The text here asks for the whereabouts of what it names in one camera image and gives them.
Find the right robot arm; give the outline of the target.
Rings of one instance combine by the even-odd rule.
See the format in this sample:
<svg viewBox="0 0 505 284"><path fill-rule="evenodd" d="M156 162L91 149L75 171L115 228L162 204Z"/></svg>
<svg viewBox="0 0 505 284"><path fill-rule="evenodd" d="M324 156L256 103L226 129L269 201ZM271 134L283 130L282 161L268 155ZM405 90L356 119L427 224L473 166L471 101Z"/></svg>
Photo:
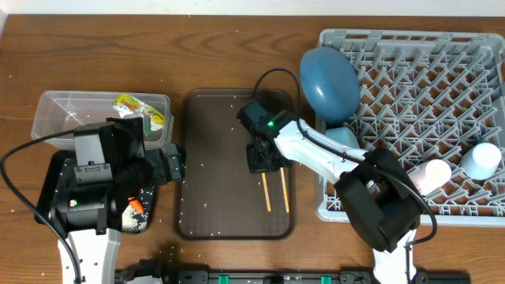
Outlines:
<svg viewBox="0 0 505 284"><path fill-rule="evenodd" d="M298 113L268 112L255 95L237 118L252 135L248 164L253 173L276 171L292 162L331 182L360 238L389 253L377 260L377 282L415 281L412 247L433 239L435 215L395 155L386 148L349 148L310 127Z"/></svg>

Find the orange carrot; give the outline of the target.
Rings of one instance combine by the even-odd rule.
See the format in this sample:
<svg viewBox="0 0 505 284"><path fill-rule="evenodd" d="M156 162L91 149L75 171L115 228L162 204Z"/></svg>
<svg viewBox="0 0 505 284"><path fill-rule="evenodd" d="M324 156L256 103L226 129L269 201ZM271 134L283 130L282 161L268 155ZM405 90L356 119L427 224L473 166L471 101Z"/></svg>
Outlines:
<svg viewBox="0 0 505 284"><path fill-rule="evenodd" d="M144 213L144 207L142 203L135 197L130 197L129 198L129 206L135 211L140 214Z"/></svg>

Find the pink plastic cup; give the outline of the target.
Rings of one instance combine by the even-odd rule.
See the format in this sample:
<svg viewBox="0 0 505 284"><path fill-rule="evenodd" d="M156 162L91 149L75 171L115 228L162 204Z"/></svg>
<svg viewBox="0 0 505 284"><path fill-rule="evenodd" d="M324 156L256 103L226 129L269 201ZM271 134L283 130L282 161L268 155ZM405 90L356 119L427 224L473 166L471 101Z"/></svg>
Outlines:
<svg viewBox="0 0 505 284"><path fill-rule="evenodd" d="M427 196L451 179L450 166L441 159L422 163L408 174L422 196Z"/></svg>

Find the wooden chopstick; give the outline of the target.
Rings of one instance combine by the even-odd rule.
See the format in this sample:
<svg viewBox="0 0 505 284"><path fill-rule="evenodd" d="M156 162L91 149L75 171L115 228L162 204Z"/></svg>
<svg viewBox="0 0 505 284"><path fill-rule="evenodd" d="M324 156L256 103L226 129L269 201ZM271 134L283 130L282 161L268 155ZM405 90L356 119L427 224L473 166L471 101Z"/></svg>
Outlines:
<svg viewBox="0 0 505 284"><path fill-rule="evenodd" d="M268 186L267 186L266 174L261 173L261 177L262 177L262 183L263 183L263 187L264 187L264 197L265 197L267 211L271 212L271 201L270 201L270 195L269 195Z"/></svg>
<svg viewBox="0 0 505 284"><path fill-rule="evenodd" d="M286 173L284 167L280 168L280 175L281 175L281 184L282 184L282 193L283 193L283 199L284 199L284 204L285 204L285 210L286 213L290 213L290 204L289 204L289 197L288 197L288 188L286 186Z"/></svg>

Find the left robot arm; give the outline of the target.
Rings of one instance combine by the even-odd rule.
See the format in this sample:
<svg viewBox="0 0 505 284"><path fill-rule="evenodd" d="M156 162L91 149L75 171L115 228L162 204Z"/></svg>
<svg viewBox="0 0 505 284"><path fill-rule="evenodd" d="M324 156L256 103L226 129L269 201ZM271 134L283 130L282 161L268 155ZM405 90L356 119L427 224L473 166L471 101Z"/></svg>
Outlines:
<svg viewBox="0 0 505 284"><path fill-rule="evenodd" d="M166 144L146 150L149 122L139 115L108 118L71 129L74 150L52 156L37 204L11 182L6 161L1 175L13 194L58 238L64 283L168 283L164 266L141 260L132 275L116 272L122 214L130 198L185 176L185 149Z"/></svg>

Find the yellow foil snack wrapper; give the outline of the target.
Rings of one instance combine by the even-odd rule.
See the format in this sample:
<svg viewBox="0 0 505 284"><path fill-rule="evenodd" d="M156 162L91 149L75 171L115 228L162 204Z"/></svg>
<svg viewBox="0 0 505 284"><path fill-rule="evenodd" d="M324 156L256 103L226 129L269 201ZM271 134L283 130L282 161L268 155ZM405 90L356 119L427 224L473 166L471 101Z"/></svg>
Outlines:
<svg viewBox="0 0 505 284"><path fill-rule="evenodd" d="M117 96L112 105L121 118L129 114L144 113L151 119L152 128L164 125L164 115L161 112L125 93Z"/></svg>

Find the dark blue plate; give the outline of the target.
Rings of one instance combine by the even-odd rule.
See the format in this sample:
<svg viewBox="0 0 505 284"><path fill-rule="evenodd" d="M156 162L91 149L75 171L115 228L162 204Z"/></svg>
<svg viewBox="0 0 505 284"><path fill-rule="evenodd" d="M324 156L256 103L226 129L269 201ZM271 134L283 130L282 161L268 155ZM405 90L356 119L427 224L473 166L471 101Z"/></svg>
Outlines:
<svg viewBox="0 0 505 284"><path fill-rule="evenodd" d="M330 124L342 124L359 107L360 82L354 66L334 48L306 51L301 58L300 79L309 105Z"/></svg>

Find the white rice pile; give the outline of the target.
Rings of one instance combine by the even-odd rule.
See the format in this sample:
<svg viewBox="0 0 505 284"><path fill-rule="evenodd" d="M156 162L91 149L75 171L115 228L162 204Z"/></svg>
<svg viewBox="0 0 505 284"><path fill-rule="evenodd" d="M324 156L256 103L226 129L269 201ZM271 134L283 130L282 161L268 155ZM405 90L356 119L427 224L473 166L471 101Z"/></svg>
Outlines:
<svg viewBox="0 0 505 284"><path fill-rule="evenodd" d="M151 221L152 211L155 204L155 189L141 189L136 195L144 207L144 213L135 212L128 204L122 214L122 232L128 234L140 234L148 228Z"/></svg>

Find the small light blue bowl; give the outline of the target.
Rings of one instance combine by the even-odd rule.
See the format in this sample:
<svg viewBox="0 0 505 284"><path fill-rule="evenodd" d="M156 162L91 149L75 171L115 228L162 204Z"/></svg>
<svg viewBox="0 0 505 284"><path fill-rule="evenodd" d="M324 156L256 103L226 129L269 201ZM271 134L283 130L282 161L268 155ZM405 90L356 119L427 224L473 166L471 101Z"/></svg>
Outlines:
<svg viewBox="0 0 505 284"><path fill-rule="evenodd" d="M360 145L354 133L347 127L327 129L325 135L349 148L359 148Z"/></svg>

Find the light blue plastic cup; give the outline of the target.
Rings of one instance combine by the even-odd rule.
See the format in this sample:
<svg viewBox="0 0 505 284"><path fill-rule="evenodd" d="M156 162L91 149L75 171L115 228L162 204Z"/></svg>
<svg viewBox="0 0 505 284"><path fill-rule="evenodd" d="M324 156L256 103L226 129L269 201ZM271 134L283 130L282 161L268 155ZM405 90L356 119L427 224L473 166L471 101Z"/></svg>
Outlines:
<svg viewBox="0 0 505 284"><path fill-rule="evenodd" d="M497 146L480 143L464 154L460 167L466 176L475 180L485 180L496 172L501 159L502 155Z"/></svg>

